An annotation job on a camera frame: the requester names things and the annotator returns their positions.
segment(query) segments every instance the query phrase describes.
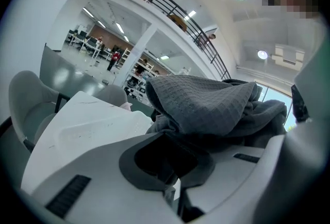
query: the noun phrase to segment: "gray chair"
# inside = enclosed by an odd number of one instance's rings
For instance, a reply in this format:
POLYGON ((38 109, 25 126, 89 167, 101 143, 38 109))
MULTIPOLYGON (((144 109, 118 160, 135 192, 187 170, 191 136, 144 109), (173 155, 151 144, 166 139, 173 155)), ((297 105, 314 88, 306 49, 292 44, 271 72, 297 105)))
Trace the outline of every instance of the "gray chair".
POLYGON ((108 85, 94 97, 118 107, 127 102, 125 90, 116 85, 108 85))
POLYGON ((11 80, 9 85, 9 109, 12 124, 20 142, 30 152, 55 114, 58 113, 62 99, 68 101, 70 98, 44 85, 31 71, 19 72, 11 80), (46 117, 42 116, 41 122, 37 124, 37 129, 32 135, 33 140, 29 139, 26 127, 35 121, 33 116, 36 116, 40 106, 47 103, 51 103, 52 110, 55 107, 55 111, 50 115, 47 113, 46 117))

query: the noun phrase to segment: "black vent slot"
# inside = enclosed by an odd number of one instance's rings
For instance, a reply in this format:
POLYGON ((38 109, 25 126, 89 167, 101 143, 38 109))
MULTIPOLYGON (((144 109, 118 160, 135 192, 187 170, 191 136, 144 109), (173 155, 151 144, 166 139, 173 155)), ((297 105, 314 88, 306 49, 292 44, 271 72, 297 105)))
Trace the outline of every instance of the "black vent slot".
POLYGON ((91 179, 83 175, 76 175, 70 182, 49 202, 46 208, 60 218, 69 212, 91 179))
POLYGON ((236 153, 234 155, 234 158, 243 160, 243 161, 247 161, 250 163, 254 163, 256 164, 259 161, 259 157, 254 157, 254 156, 250 156, 250 155, 246 155, 246 154, 242 154, 242 153, 236 153))

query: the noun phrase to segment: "fluorescent light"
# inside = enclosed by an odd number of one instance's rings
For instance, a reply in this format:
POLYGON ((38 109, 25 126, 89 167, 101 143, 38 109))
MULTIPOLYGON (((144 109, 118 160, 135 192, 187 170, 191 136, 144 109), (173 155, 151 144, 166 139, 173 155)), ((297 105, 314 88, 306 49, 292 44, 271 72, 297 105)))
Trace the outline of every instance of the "fluorescent light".
POLYGON ((192 10, 186 17, 185 17, 185 20, 188 20, 190 19, 193 15, 196 14, 196 11, 195 10, 192 10))
POLYGON ((99 23, 100 23, 100 25, 101 25, 102 27, 104 27, 104 28, 105 28, 105 25, 103 25, 101 21, 99 21, 99 20, 98 20, 97 22, 99 22, 99 23))
POLYGON ((121 26, 120 24, 118 24, 118 23, 116 23, 116 25, 117 25, 118 29, 120 30, 120 32, 121 32, 122 34, 124 34, 124 31, 123 31, 123 29, 122 29, 122 26, 121 26))
POLYGON ((90 15, 92 18, 94 17, 94 16, 91 14, 91 12, 89 12, 86 8, 83 8, 83 10, 86 11, 87 14, 90 15))
POLYGON ((259 51, 259 52, 258 52, 258 57, 259 57, 260 59, 266 60, 266 59, 268 58, 268 54, 267 54, 267 52, 265 52, 265 51, 259 51))

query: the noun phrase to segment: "metal railing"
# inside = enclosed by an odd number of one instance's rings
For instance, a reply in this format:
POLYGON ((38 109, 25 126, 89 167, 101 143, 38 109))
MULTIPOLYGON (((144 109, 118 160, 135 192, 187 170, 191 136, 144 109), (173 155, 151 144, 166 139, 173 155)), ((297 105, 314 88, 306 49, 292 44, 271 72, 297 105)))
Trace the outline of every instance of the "metal railing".
POLYGON ((186 34, 188 34, 196 44, 196 46, 206 54, 210 63, 215 67, 220 75, 221 80, 229 79, 230 74, 222 61, 220 55, 218 54, 216 48, 209 41, 208 36, 203 32, 203 30, 198 26, 194 19, 189 18, 187 12, 180 7, 173 0, 145 0, 149 4, 157 7, 163 14, 165 14, 169 19, 175 22, 186 34))

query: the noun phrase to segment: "person in red shirt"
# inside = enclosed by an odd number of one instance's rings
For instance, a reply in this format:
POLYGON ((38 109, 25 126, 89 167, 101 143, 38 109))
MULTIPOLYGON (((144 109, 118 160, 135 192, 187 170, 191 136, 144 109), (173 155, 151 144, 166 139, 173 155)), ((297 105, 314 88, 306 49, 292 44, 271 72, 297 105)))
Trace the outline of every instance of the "person in red shirt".
POLYGON ((115 52, 111 58, 111 61, 109 63, 109 66, 107 68, 107 71, 110 71, 111 68, 114 66, 114 64, 116 63, 116 61, 118 61, 120 59, 120 53, 119 52, 115 52))

